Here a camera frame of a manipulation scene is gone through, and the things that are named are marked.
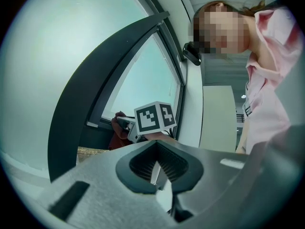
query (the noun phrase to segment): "frosted glass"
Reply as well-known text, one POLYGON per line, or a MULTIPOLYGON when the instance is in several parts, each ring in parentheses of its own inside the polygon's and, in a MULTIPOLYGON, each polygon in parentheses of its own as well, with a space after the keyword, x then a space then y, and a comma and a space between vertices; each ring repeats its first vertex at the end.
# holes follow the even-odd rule
POLYGON ((102 117, 111 119, 119 111, 134 116, 135 108, 154 101, 169 103, 174 107, 177 88, 178 83, 168 62, 151 36, 127 73, 115 99, 110 97, 114 101, 106 105, 102 117))
POLYGON ((68 80, 100 43, 146 16, 137 0, 28 0, 0 51, 2 151, 47 169, 50 125, 68 80))

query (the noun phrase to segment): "white wall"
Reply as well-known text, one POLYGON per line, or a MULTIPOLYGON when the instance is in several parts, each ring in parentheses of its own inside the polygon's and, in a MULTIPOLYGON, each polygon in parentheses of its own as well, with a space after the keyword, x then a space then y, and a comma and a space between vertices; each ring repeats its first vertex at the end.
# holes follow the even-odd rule
POLYGON ((52 116, 71 75, 101 42, 146 16, 136 0, 28 0, 0 52, 2 151, 47 170, 52 116))
POLYGON ((203 87, 200 148, 235 152, 236 110, 231 86, 203 87))

